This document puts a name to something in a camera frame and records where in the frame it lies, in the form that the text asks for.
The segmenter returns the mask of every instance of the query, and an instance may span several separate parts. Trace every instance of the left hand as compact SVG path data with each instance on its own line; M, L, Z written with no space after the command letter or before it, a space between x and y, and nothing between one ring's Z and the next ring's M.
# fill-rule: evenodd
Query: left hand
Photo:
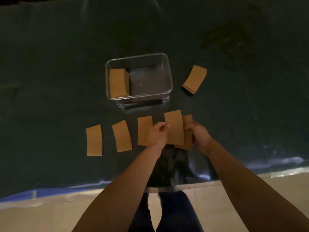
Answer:
M168 132L171 128L170 124L158 122L152 126L148 133L148 146L156 146L162 150L168 140Z

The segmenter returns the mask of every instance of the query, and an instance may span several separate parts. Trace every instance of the fingers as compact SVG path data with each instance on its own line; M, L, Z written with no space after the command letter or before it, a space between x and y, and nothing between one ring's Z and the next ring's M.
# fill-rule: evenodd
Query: fingers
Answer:
M185 130L193 129L195 126L196 126L195 123L191 123L191 124L188 124L184 129L185 129Z
M160 129L160 128L162 128L165 124L166 124L165 122L158 122L158 123L156 123L153 127L154 127L155 129Z
M170 129L171 129L171 124L166 124L164 128L162 129L162 131L168 133Z

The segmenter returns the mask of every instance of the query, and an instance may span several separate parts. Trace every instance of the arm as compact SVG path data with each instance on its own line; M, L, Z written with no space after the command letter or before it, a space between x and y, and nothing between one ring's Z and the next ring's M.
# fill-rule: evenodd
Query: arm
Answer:
M197 122L192 129L247 229L252 231L309 231L309 219L261 178L214 141Z
M95 198L72 232L128 231L170 127L159 122L150 129L148 147Z

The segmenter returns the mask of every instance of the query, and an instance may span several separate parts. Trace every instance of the clear plastic container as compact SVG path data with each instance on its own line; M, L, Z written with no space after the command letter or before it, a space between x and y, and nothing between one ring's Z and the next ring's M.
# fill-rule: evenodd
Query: clear plastic container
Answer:
M130 74L130 96L112 98L109 89L109 70L124 68ZM173 89L168 56L164 53L145 54L111 59L105 65L106 96L123 105L125 102L167 100Z

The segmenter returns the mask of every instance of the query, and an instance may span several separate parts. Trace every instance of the jeans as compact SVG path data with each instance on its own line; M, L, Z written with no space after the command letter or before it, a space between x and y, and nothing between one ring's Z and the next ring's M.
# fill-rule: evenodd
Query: jeans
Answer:
M159 198L161 200L162 217L157 232L203 231L197 215L183 191L159 193ZM143 195L128 231L155 232L148 209L147 193Z

